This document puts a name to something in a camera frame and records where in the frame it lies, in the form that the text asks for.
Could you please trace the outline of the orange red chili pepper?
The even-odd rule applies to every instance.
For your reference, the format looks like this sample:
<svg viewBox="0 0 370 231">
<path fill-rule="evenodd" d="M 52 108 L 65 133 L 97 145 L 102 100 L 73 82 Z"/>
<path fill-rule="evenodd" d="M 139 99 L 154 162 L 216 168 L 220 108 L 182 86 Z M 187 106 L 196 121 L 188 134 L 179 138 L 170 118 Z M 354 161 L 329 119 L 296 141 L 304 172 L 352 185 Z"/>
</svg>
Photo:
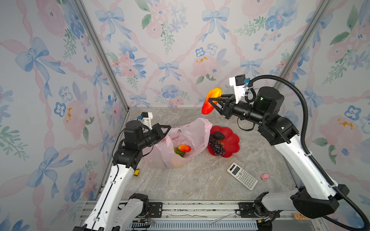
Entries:
<svg viewBox="0 0 370 231">
<path fill-rule="evenodd" d="M 214 105 L 217 105 L 217 101 L 212 99 L 220 98 L 222 93 L 221 88 L 214 88 L 208 92 L 201 110 L 203 115 L 208 115 L 214 110 Z"/>
</svg>

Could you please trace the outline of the green yellow cucumber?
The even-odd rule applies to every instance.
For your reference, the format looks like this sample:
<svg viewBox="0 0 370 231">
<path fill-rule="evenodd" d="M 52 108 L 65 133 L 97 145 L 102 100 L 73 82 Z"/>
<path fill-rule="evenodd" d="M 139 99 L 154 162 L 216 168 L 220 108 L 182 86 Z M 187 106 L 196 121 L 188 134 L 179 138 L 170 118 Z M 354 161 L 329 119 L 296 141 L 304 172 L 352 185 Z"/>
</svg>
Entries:
<svg viewBox="0 0 370 231">
<path fill-rule="evenodd" d="M 183 151 L 179 150 L 179 149 L 178 149 L 178 148 L 176 148 L 176 147 L 175 147 L 173 150 L 174 150 L 174 152 L 175 152 L 178 156 L 180 156 L 180 157 L 182 157 L 182 158 L 183 158 L 183 157 L 185 156 L 185 154 L 186 154 L 185 152 L 183 152 Z"/>
</svg>

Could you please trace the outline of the pink plastic bag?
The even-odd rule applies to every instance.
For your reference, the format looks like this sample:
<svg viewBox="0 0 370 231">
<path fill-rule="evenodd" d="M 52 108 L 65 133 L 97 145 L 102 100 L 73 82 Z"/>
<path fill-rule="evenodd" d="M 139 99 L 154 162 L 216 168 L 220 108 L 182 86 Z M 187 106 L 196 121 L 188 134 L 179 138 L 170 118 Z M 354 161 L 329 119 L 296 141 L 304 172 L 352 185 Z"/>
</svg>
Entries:
<svg viewBox="0 0 370 231">
<path fill-rule="evenodd" d="M 182 165 L 196 158 L 208 146 L 211 128 L 213 124 L 205 118 L 197 118 L 195 121 L 172 128 L 166 137 L 156 144 L 151 153 L 144 158 L 146 164 L 152 169 L 171 169 L 171 160 L 180 159 Z M 186 144 L 191 151 L 182 158 L 174 152 L 174 148 Z"/>
</svg>

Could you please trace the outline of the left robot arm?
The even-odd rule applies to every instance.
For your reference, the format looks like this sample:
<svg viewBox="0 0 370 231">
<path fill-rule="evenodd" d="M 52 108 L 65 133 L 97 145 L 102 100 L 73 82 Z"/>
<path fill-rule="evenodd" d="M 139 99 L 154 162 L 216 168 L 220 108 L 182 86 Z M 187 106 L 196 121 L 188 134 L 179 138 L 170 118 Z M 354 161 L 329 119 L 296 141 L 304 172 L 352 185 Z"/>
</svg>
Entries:
<svg viewBox="0 0 370 231">
<path fill-rule="evenodd" d="M 123 192 L 144 157 L 143 150 L 162 141 L 170 125 L 150 125 L 144 120 L 131 120 L 124 128 L 123 140 L 119 143 L 106 185 L 93 211 L 82 226 L 75 231 L 125 231 L 130 229 L 135 218 L 149 214 L 147 195 L 135 193 L 122 209 L 118 209 Z"/>
</svg>

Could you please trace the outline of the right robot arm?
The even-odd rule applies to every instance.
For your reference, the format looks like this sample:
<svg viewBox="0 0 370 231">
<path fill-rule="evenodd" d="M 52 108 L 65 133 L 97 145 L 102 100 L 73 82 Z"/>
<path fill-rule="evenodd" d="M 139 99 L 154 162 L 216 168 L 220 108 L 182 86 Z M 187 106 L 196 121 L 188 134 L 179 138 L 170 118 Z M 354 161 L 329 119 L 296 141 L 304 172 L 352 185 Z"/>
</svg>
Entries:
<svg viewBox="0 0 370 231">
<path fill-rule="evenodd" d="M 304 152 L 295 125 L 278 115 L 283 101 L 284 96 L 273 87 L 260 88 L 253 104 L 240 101 L 234 94 L 223 95 L 220 88 L 215 88 L 207 94 L 202 112 L 216 109 L 226 118 L 234 115 L 258 125 L 257 131 L 282 154 L 303 182 L 302 187 L 290 193 L 259 195 L 253 205 L 257 216 L 266 217 L 278 210 L 298 211 L 308 218 L 331 215 L 339 208 L 341 197 Z"/>
</svg>

